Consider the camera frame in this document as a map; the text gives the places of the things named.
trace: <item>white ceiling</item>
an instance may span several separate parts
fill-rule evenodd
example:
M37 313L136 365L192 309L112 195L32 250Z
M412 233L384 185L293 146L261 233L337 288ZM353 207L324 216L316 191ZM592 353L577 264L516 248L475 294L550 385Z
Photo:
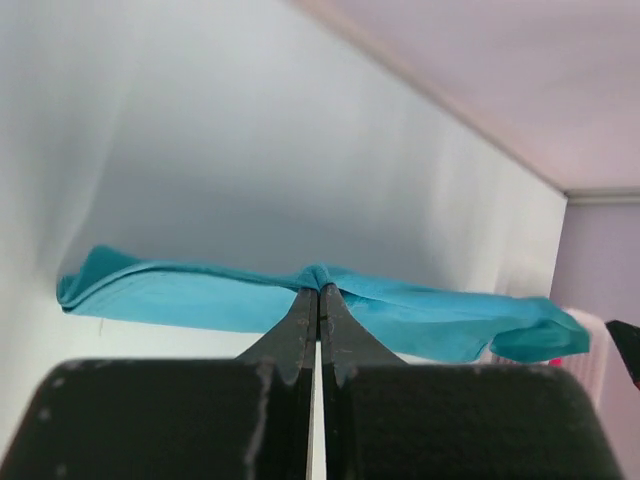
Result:
M299 1L356 26L559 188L640 187L640 0Z

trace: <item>purple wall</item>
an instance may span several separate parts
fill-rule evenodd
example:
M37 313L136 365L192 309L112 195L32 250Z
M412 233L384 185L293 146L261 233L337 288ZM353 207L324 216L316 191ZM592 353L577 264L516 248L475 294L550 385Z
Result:
M640 204L567 209L551 298L640 326ZM600 415L628 478L640 478L640 392L609 351Z

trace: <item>black object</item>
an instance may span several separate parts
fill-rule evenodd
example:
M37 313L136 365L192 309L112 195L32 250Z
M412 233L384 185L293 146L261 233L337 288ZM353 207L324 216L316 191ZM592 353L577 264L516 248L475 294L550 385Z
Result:
M620 352L633 384L640 390L640 328L620 320L607 322L607 330Z
M568 373L407 365L329 285L235 360L57 367L0 479L306 478L317 338L330 479L621 478Z

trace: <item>turquoise cloth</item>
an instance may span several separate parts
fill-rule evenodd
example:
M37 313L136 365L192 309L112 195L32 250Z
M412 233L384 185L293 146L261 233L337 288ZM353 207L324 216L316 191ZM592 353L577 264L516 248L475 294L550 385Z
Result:
M146 261L96 247L76 275L58 284L65 312L234 332L263 333L288 311L299 288L335 283L352 315L395 352L441 362L491 350L536 362L589 349L589 335L542 297L435 290L313 265L263 275L215 265Z

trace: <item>folded towel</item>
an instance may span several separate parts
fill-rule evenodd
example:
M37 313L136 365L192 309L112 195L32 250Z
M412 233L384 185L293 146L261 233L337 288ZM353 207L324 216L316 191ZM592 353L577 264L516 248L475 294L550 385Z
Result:
M264 333L300 288L335 283L352 315L395 352L470 362L484 348L519 362L589 350L589 334L548 299L435 290L340 267L263 275L215 265L145 261L96 247L58 284L65 312L234 332Z

